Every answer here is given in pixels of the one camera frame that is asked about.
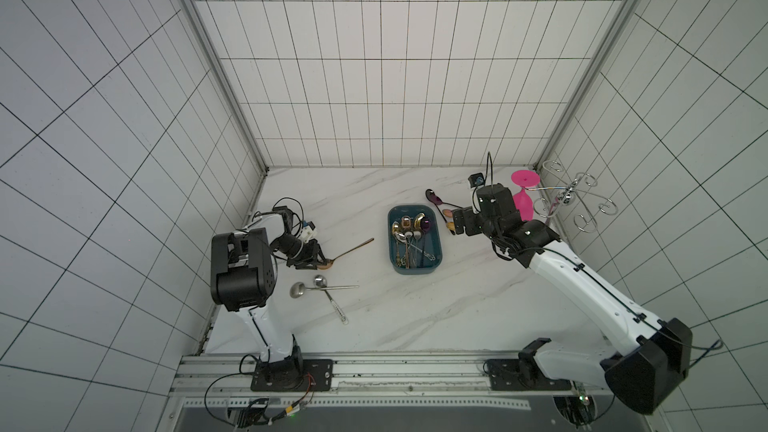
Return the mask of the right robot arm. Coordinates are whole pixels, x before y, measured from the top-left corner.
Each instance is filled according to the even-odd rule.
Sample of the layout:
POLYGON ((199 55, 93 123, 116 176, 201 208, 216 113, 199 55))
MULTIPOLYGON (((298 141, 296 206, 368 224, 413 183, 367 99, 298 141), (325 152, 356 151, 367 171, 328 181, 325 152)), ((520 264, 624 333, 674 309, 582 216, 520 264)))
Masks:
POLYGON ((575 348, 539 338, 518 354, 523 381, 566 380, 610 390, 634 412, 652 414, 687 378, 693 334, 663 320, 603 279, 539 220, 525 221, 511 191, 478 189, 479 207, 455 208, 456 234, 486 236, 494 253, 545 278, 600 330, 603 342, 575 348))

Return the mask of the silver textured-handle spoon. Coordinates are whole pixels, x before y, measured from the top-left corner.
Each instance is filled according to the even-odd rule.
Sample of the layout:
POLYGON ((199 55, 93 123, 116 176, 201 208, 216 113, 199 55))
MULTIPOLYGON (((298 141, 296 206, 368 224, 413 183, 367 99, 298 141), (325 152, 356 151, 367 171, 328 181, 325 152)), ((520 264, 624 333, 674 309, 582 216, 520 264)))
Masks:
POLYGON ((416 268, 418 266, 418 251, 415 249, 414 240, 416 237, 412 232, 406 233, 407 238, 407 245, 408 245, 408 251, 409 251, 409 266, 411 268, 416 268))

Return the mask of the rose gold spoon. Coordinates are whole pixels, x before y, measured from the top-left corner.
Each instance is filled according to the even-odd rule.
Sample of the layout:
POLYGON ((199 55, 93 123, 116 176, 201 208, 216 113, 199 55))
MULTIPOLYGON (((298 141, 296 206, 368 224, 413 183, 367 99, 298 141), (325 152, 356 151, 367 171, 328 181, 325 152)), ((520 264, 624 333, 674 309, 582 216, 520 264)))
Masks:
POLYGON ((352 247, 351 249, 349 249, 349 250, 347 250, 347 251, 345 251, 345 252, 343 252, 343 253, 339 254, 338 256, 336 256, 336 257, 334 257, 334 258, 332 258, 332 259, 327 259, 327 260, 326 260, 324 263, 322 263, 322 264, 319 264, 319 265, 317 266, 317 269, 318 269, 318 270, 328 270, 328 269, 330 269, 330 268, 331 268, 331 267, 332 267, 332 266, 333 266, 333 265, 334 265, 334 264, 335 264, 335 263, 336 263, 336 262, 337 262, 339 259, 341 259, 342 257, 345 257, 345 256, 347 256, 348 254, 350 254, 350 253, 352 253, 352 252, 354 252, 354 251, 357 251, 357 250, 359 250, 359 249, 361 249, 361 248, 365 247, 366 245, 368 245, 368 244, 372 243, 373 241, 374 241, 374 238, 370 238, 370 239, 368 239, 368 240, 366 240, 366 241, 364 241, 364 242, 362 242, 362 243, 358 244, 357 246, 355 246, 355 247, 352 247))
POLYGON ((408 240, 412 239, 414 237, 412 219, 409 216, 403 216, 401 218, 400 224, 401 224, 401 229, 403 231, 403 235, 408 240))

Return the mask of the teal storage box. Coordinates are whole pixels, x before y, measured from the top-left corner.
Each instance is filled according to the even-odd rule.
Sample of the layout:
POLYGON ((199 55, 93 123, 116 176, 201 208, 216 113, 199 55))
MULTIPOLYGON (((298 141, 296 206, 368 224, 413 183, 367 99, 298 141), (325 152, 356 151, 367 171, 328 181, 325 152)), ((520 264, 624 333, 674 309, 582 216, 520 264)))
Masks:
MULTIPOLYGON (((387 225, 389 226, 389 230, 388 230, 387 238, 388 238, 388 245, 389 245, 389 258, 394 270, 397 273, 401 275, 427 275, 427 274, 431 274, 439 267, 439 265, 442 262, 443 252, 442 252, 442 246, 441 246, 441 241, 439 236, 439 230, 438 230, 438 226, 435 224, 435 220, 436 220, 436 216, 434 212, 429 207, 424 205, 418 205, 418 204, 398 205, 393 207, 388 212, 387 225), (396 242, 392 236, 391 226, 394 221, 398 221, 400 223, 401 218, 403 216, 409 216, 412 219, 412 223, 413 223, 414 217, 419 213, 424 213, 427 217, 430 218, 432 222, 431 233, 432 233, 432 245, 434 247, 433 254, 437 257, 437 259, 432 266, 425 264, 423 268, 419 268, 418 266, 416 268, 408 268, 406 265, 405 268, 400 268, 396 264, 396 249, 395 249, 396 242)), ((414 243, 420 247, 419 239, 420 239, 421 233, 413 231, 413 234, 416 237, 416 239, 414 240, 414 243)))

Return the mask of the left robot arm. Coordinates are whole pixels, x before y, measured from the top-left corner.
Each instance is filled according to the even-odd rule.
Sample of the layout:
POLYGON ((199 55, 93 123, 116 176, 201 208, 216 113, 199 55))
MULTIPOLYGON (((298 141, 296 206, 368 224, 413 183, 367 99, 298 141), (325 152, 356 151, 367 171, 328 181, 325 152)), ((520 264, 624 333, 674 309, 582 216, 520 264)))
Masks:
POLYGON ((318 270, 331 265, 318 241, 304 238, 295 225, 297 214, 286 206, 256 212, 243 228, 211 240, 210 290, 215 304, 235 314, 262 347, 246 354, 243 372, 253 376, 255 391, 291 391, 305 387, 330 389, 333 362, 309 360, 290 330, 281 324, 272 299, 277 267, 318 270))

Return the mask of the plain silver spoon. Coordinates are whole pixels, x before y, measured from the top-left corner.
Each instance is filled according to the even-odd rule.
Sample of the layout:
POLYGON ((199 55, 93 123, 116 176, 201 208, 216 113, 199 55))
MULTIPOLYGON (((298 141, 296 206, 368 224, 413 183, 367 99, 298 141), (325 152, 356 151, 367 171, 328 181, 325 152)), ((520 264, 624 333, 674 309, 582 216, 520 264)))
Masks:
POLYGON ((406 248, 407 248, 407 267, 408 268, 415 268, 417 266, 416 264, 416 256, 415 251, 412 246, 411 238, 406 238, 406 248))

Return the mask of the gold ornate-handle spoon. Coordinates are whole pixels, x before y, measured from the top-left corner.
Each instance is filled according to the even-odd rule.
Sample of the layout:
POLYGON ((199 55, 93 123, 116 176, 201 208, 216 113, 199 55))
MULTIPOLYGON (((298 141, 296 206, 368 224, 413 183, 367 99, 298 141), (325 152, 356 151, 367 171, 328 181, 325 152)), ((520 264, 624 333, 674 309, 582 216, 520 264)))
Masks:
POLYGON ((401 224, 398 221, 394 221, 391 226, 391 231, 396 242, 396 264, 400 268, 405 268, 407 265, 407 246, 405 244, 405 235, 401 224))

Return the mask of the silver ornate spoon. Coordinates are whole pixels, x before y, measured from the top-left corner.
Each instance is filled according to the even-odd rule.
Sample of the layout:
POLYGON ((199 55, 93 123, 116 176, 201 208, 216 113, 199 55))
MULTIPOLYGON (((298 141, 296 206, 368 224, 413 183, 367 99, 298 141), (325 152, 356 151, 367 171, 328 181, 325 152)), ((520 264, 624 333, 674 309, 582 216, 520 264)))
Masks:
POLYGON ((416 258, 414 259, 414 263, 419 268, 423 268, 426 263, 434 263, 437 259, 437 257, 434 254, 425 251, 423 248, 419 247, 413 241, 409 243, 409 248, 412 252, 416 253, 416 258))

